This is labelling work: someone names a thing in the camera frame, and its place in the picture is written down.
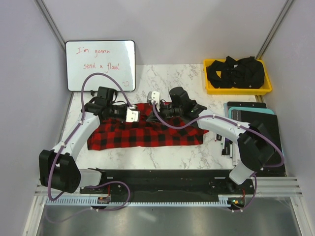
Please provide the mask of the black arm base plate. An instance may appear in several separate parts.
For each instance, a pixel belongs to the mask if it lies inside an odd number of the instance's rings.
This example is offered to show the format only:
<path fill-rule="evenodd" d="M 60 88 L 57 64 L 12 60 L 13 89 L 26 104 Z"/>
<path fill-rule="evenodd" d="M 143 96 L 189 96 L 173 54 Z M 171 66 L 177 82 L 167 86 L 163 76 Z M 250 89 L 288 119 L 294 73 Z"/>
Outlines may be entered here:
<path fill-rule="evenodd" d="M 101 183 L 82 188 L 81 194 L 110 194 L 113 202 L 180 203 L 217 202 L 219 195 L 250 195 L 253 181 L 241 185 L 229 179 L 229 170 L 102 170 Z"/>

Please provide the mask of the aluminium frame rail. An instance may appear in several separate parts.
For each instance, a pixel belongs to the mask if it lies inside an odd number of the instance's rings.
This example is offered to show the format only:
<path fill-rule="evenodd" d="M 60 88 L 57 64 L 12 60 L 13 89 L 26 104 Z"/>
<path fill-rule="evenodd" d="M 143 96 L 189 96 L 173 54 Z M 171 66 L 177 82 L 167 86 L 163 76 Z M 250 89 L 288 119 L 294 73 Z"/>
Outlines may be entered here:
<path fill-rule="evenodd" d="M 257 177 L 258 197 L 301 197 L 302 191 L 295 177 Z"/>

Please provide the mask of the green cap marker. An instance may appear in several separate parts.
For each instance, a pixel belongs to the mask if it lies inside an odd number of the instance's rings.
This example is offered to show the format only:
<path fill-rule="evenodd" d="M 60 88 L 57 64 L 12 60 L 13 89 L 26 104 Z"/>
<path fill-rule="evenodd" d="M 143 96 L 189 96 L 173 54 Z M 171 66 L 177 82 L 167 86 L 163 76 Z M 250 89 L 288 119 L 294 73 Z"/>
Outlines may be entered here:
<path fill-rule="evenodd" d="M 219 135 L 219 134 L 216 134 L 216 140 L 221 142 L 222 141 L 222 136 Z"/>

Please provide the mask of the purple cap marker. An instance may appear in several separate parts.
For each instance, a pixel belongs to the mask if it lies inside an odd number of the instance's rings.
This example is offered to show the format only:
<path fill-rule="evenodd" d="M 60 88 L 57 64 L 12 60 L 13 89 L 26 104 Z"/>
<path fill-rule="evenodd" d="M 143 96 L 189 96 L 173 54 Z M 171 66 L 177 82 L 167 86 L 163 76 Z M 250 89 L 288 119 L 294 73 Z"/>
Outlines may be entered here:
<path fill-rule="evenodd" d="M 224 148 L 225 147 L 230 147 L 230 149 L 231 149 L 231 145 L 232 145 L 232 142 L 229 139 L 225 138 L 225 140 L 224 140 Z"/>

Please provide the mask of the black shirt in bin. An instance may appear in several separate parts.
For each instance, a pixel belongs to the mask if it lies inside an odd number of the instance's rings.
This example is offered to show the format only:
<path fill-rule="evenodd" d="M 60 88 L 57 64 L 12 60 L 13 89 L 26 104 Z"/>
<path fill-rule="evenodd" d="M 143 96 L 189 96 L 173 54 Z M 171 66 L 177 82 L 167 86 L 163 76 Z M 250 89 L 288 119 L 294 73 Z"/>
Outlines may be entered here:
<path fill-rule="evenodd" d="M 206 67 L 207 80 L 216 89 L 259 89 L 264 84 L 264 67 L 254 57 L 235 60 L 227 56 L 224 62 L 215 60 Z"/>

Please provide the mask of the yellow plastic bin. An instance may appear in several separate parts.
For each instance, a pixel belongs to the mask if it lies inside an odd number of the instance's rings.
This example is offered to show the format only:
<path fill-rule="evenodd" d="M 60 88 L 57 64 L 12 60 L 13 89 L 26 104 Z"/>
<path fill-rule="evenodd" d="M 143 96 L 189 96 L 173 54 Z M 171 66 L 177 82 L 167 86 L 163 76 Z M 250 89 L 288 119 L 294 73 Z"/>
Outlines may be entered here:
<path fill-rule="evenodd" d="M 208 94 L 223 94 L 223 95 L 265 95 L 272 91 L 272 85 L 270 79 L 268 77 L 268 73 L 266 71 L 264 62 L 262 60 L 257 59 L 257 61 L 261 62 L 264 67 L 265 77 L 264 84 L 261 88 L 254 89 L 243 89 L 243 88 L 214 88 L 211 83 L 207 80 L 206 67 L 211 65 L 215 60 L 224 62 L 225 59 L 205 59 L 203 61 L 204 73 L 205 73 L 205 88 Z"/>

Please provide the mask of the teal notebook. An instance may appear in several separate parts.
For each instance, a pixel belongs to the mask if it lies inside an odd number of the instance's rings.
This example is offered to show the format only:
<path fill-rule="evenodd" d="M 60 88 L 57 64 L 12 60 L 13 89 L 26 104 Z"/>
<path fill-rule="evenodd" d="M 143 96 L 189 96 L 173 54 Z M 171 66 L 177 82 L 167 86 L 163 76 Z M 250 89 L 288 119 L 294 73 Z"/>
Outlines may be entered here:
<path fill-rule="evenodd" d="M 241 122 L 252 123 L 254 121 L 262 122 L 264 117 L 274 116 L 274 112 L 267 108 L 255 107 L 230 107 L 228 108 L 228 117 Z"/>

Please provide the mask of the black folder stack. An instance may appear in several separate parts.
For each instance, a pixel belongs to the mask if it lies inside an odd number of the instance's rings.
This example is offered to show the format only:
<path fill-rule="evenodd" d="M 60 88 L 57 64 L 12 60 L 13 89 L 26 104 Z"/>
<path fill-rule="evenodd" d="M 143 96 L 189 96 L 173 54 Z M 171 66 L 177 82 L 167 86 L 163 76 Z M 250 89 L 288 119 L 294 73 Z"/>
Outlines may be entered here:
<path fill-rule="evenodd" d="M 229 101 L 224 104 L 225 115 L 228 117 L 228 108 L 230 107 L 255 107 L 255 108 L 267 108 L 265 103 L 258 102 L 240 102 L 240 101 Z M 279 134 L 278 118 L 276 115 L 264 117 L 262 122 L 266 127 L 270 140 L 282 151 L 282 144 Z M 280 163 L 281 157 L 279 153 L 275 151 L 274 155 L 268 160 L 267 165 L 275 165 Z M 280 167 L 265 168 L 256 174 L 257 177 L 285 177 L 286 170 L 283 164 Z"/>

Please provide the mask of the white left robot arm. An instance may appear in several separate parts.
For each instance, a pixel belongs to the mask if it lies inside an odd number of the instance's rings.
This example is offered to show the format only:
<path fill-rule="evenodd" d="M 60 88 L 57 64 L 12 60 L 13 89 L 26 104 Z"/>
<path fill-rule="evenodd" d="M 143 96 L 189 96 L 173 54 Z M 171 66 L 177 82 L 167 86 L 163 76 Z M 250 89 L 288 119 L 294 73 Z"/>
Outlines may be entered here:
<path fill-rule="evenodd" d="M 76 165 L 76 158 L 92 133 L 100 124 L 110 118 L 125 121 L 127 105 L 114 105 L 118 92 L 113 88 L 99 87 L 97 96 L 84 104 L 78 120 L 67 134 L 51 150 L 39 155 L 40 182 L 48 188 L 73 193 L 77 188 L 91 186 L 96 193 L 104 193 L 108 181 L 101 177 L 101 171 L 82 169 Z"/>

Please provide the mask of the white dry erase board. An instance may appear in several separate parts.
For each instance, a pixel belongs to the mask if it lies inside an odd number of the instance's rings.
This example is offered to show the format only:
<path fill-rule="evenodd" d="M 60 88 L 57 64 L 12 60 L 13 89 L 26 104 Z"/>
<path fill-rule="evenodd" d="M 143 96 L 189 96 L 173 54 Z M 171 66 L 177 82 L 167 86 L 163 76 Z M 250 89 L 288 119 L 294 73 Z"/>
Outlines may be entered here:
<path fill-rule="evenodd" d="M 84 80 L 93 73 L 107 74 L 123 91 L 135 90 L 133 40 L 68 41 L 65 52 L 69 91 L 81 91 Z"/>

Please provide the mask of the red black plaid shirt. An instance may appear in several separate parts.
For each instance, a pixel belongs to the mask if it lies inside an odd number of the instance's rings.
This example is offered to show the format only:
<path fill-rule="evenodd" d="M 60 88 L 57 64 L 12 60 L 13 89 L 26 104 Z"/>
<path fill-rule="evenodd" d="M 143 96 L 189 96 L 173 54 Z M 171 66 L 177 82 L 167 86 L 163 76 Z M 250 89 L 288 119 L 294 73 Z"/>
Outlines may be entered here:
<path fill-rule="evenodd" d="M 87 140 L 88 150 L 111 148 L 193 146 L 203 144 L 207 130 L 188 126 L 171 129 L 159 122 L 147 122 L 153 111 L 147 103 L 138 103 L 139 122 L 122 122 L 108 119 L 101 123 Z"/>

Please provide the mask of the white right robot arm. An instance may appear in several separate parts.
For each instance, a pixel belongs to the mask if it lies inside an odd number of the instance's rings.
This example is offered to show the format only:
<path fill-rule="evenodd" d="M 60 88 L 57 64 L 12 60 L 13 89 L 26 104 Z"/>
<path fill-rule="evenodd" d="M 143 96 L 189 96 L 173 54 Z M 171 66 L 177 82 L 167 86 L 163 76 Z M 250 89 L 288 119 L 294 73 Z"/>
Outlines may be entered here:
<path fill-rule="evenodd" d="M 238 193 L 243 188 L 245 180 L 260 171 L 274 154 L 275 148 L 270 135 L 262 123 L 235 121 L 218 115 L 190 99 L 182 87 L 171 89 L 169 95 L 171 103 L 166 105 L 161 100 L 159 92 L 148 93 L 147 102 L 153 108 L 151 120 L 166 123 L 169 118 L 180 117 L 185 122 L 185 127 L 193 126 L 212 131 L 237 145 L 241 161 L 225 181 L 228 192 Z"/>

